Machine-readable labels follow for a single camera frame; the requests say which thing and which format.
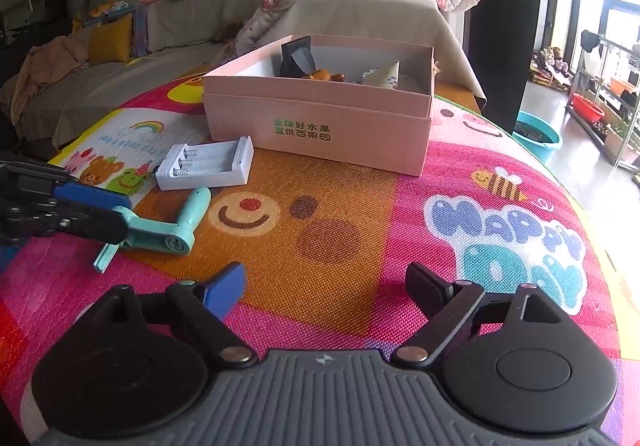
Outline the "teal plastic crank toy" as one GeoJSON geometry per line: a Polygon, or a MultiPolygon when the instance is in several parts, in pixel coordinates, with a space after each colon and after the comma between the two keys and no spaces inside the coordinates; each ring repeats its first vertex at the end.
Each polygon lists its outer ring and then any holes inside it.
{"type": "Polygon", "coordinates": [[[178,218],[173,223],[142,218],[123,206],[114,207],[127,226],[125,238],[119,243],[106,243],[96,255],[93,268],[104,273],[121,249],[142,249],[175,255],[187,255],[194,246],[195,229],[206,214],[212,193],[206,187],[194,189],[183,203],[178,218]]]}

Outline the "white battery charger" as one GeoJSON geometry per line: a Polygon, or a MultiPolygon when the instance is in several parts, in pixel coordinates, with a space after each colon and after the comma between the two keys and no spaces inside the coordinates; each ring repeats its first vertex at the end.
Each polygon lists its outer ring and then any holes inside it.
{"type": "Polygon", "coordinates": [[[253,141],[248,136],[222,143],[173,145],[155,169],[155,179],[163,191],[244,186],[253,158],[253,141]]]}

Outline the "teal plastic basin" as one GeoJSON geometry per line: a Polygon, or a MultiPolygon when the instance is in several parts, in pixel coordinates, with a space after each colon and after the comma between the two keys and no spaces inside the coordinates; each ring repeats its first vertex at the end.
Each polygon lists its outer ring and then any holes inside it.
{"type": "Polygon", "coordinates": [[[544,164],[563,146],[562,136],[551,125],[525,111],[518,112],[512,137],[544,164]]]}

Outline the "cream cosmetic tube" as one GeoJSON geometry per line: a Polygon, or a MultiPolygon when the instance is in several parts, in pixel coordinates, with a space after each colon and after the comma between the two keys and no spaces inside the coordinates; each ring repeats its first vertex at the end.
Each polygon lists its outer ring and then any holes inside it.
{"type": "Polygon", "coordinates": [[[362,73],[361,83],[370,87],[378,87],[390,90],[411,91],[422,94],[423,88],[410,75],[400,72],[400,62],[396,61],[383,68],[371,68],[362,73]]]}

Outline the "metal storage rack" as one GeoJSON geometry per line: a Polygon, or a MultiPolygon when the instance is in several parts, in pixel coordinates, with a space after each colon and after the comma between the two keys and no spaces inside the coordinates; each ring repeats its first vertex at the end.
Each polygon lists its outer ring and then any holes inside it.
{"type": "Polygon", "coordinates": [[[600,34],[582,32],[579,58],[566,111],[585,129],[612,166],[639,172],[639,47],[628,49],[600,34]],[[604,111],[593,125],[570,102],[581,94],[604,111]]]}

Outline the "brown toy bear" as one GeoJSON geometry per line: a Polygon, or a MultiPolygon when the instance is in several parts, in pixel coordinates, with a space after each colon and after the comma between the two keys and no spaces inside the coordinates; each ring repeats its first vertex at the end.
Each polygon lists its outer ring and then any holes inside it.
{"type": "Polygon", "coordinates": [[[322,80],[322,82],[336,82],[343,83],[345,75],[342,73],[331,74],[325,68],[319,68],[314,73],[305,75],[306,80],[322,80]]]}

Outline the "beige covered sofa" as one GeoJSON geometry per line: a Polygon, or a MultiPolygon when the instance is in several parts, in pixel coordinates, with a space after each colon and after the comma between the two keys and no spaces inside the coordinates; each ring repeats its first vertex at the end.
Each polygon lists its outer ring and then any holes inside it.
{"type": "MultiPolygon", "coordinates": [[[[142,92],[199,65],[227,60],[227,42],[260,0],[160,0],[144,7],[146,53],[141,61],[105,62],[70,73],[35,95],[17,122],[9,119],[16,71],[1,67],[1,144],[47,139],[59,148],[142,92]]],[[[483,97],[472,66],[434,0],[296,0],[256,46],[288,34],[329,34],[397,40],[435,50],[440,77],[483,97]]]]}

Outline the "red plastic basin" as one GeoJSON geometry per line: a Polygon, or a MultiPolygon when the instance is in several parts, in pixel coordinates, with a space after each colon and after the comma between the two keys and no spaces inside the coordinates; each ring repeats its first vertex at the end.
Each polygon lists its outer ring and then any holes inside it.
{"type": "Polygon", "coordinates": [[[578,117],[590,125],[601,122],[605,116],[605,113],[600,106],[597,106],[581,94],[572,94],[572,101],[570,104],[578,114],[578,117]]]}

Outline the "colourful cartoon play mat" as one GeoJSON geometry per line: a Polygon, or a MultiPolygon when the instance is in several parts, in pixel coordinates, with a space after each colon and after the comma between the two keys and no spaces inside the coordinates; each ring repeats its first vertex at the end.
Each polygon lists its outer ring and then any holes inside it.
{"type": "Polygon", "coordinates": [[[13,417],[39,435],[32,370],[115,284],[155,292],[239,262],[247,284],[228,322],[256,351],[390,351],[422,325],[404,287],[419,262],[489,291],[544,288],[613,362],[604,432],[637,444],[639,296],[606,262],[610,224],[497,126],[444,98],[432,119],[418,177],[257,151],[245,186],[213,194],[188,255],[123,250],[98,273],[99,244],[30,239],[1,275],[1,394],[13,417]]]}

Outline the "pink cardboard box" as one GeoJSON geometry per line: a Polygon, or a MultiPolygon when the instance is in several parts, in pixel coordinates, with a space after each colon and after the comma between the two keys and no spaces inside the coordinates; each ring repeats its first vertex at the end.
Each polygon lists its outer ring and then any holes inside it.
{"type": "Polygon", "coordinates": [[[203,104],[215,141],[252,138],[281,151],[418,176],[432,126],[434,50],[390,40],[314,35],[317,68],[343,83],[280,76],[289,35],[214,68],[203,77],[203,104]],[[362,73],[396,61],[423,88],[370,87],[362,73]]]}

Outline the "yellow cushion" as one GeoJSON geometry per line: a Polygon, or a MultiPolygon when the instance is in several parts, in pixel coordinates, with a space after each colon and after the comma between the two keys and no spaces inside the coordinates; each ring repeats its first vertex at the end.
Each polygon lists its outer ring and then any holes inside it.
{"type": "Polygon", "coordinates": [[[123,16],[118,21],[95,26],[89,39],[89,64],[128,62],[133,30],[134,24],[132,24],[130,14],[123,16]]]}

